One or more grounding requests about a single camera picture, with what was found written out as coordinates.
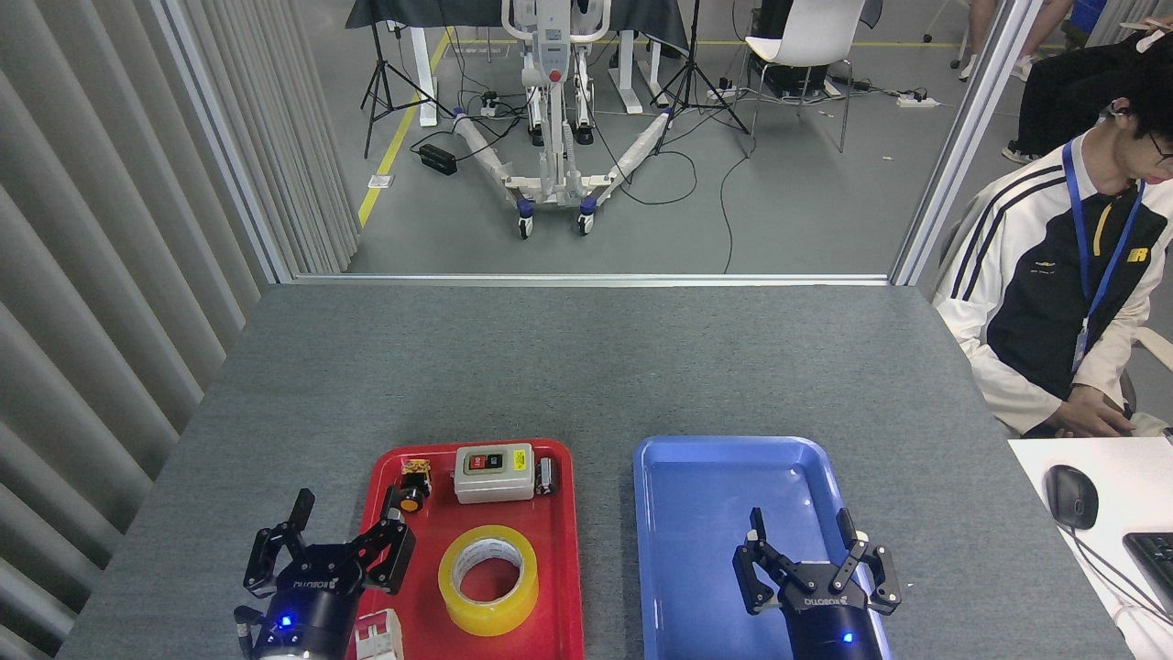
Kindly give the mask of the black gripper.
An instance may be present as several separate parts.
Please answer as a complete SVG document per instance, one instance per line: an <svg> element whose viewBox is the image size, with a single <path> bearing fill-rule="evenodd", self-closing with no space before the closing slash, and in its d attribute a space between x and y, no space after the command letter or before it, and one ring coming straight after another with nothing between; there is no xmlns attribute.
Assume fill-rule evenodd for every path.
<svg viewBox="0 0 1173 660"><path fill-rule="evenodd" d="M301 531L314 503L310 489L299 489L289 519L256 535L243 586L253 597L272 596L253 659L344 659L362 588L398 594L404 586L416 538L402 510L386 510L350 544L306 546ZM291 562L274 576L282 547Z"/></svg>
<svg viewBox="0 0 1173 660"><path fill-rule="evenodd" d="M754 617L781 608L795 659L883 659L872 610L893 613L902 603L891 552L856 529L847 506L835 522L848 551L842 564L796 564L771 547L762 510L753 506L732 559L744 607ZM869 594L853 577L861 563L872 571Z"/></svg>

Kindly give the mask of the person's hand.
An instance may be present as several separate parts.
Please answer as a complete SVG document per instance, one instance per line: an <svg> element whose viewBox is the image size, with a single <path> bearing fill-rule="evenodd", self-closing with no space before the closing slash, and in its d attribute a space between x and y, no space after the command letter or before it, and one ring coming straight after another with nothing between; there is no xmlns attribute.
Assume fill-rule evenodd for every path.
<svg viewBox="0 0 1173 660"><path fill-rule="evenodd" d="M1057 437L1131 437L1135 424L1105 393L1074 385L1067 400L1045 419Z"/></svg>

